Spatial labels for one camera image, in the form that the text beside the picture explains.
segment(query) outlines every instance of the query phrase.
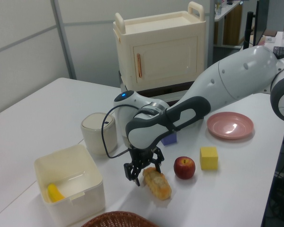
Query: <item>toy bread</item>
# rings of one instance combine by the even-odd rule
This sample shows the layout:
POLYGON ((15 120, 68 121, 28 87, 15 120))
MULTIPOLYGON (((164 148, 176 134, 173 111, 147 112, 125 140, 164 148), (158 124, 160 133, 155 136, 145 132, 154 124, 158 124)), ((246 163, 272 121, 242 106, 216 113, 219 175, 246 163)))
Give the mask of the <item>toy bread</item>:
POLYGON ((164 174, 159 173, 154 167, 149 167, 143 170, 143 176, 146 184, 158 199, 165 200, 170 197, 171 187, 164 174))

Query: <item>computer monitor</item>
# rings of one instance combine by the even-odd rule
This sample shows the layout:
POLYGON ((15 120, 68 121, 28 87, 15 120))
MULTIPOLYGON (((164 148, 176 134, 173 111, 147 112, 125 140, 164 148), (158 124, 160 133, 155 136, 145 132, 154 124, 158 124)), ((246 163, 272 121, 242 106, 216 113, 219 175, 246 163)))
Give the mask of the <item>computer monitor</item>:
POLYGON ((255 14, 253 46, 258 45, 267 28, 269 0, 258 0, 255 14))

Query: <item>wicker basket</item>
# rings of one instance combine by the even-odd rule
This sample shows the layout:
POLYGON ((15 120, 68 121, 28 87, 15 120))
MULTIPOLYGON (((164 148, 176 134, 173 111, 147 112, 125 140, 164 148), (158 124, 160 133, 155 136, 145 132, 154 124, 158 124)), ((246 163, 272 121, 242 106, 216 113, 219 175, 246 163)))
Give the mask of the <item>wicker basket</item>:
POLYGON ((101 214, 82 227, 158 227, 149 220, 125 211, 112 211, 101 214))

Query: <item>purple cube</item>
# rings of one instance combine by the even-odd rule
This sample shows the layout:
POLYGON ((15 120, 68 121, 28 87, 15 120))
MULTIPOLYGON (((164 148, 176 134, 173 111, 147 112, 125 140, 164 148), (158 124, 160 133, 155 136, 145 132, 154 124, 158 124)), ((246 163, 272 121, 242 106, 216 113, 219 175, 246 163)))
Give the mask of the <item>purple cube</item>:
POLYGON ((164 146, 166 146, 168 144, 176 143, 177 142, 177 134, 176 133, 170 134, 170 135, 164 137, 163 139, 161 139, 161 142, 163 143, 164 146))

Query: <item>yellow banana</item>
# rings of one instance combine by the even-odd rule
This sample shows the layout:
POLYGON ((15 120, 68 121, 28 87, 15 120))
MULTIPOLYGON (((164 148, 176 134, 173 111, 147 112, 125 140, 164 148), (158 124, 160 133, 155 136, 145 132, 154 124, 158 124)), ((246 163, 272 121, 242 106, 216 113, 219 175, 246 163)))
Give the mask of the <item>yellow banana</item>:
POLYGON ((47 186, 47 191, 49 198, 51 199, 52 202, 57 202, 60 200, 63 200, 65 197, 59 192, 57 186, 53 183, 50 183, 47 186))

